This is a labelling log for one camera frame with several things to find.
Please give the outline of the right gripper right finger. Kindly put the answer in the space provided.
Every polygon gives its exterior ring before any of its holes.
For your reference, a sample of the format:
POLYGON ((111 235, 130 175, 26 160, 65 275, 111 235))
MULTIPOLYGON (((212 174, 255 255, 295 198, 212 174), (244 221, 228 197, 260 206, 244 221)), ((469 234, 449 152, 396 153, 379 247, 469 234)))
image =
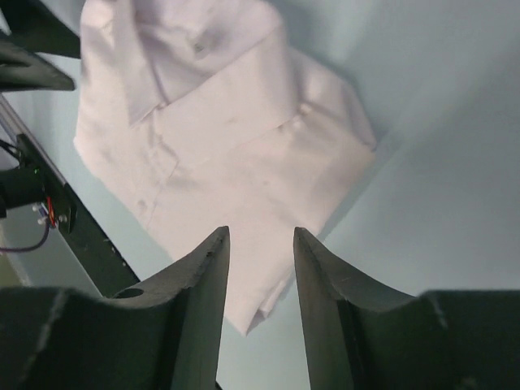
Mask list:
POLYGON ((436 290, 412 297, 293 237, 313 389, 516 389, 519 293, 436 290))

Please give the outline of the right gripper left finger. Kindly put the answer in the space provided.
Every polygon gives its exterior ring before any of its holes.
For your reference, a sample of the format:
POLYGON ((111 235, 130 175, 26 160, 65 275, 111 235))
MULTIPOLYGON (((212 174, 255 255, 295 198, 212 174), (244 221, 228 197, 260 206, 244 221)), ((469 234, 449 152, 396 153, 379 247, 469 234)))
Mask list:
POLYGON ((4 389, 215 389, 230 232, 113 298, 1 291, 4 389))

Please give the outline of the white long sleeve shirt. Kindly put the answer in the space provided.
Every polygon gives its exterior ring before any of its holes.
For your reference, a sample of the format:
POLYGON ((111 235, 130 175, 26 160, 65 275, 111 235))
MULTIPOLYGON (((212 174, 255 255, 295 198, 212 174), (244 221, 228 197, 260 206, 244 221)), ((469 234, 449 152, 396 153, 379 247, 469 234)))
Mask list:
POLYGON ((247 334, 372 163, 353 88, 265 1, 87 1, 74 144, 172 259, 231 232, 226 319, 247 334))

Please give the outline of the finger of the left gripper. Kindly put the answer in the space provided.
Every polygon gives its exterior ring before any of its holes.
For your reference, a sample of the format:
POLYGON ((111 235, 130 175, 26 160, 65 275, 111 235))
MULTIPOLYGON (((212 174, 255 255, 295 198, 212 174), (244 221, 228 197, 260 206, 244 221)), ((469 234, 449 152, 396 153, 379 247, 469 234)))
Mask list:
POLYGON ((80 38, 42 1, 1 1, 1 13, 18 46, 34 53, 80 58, 80 38))
POLYGON ((1 39, 1 91, 73 91, 74 80, 38 54, 1 39))

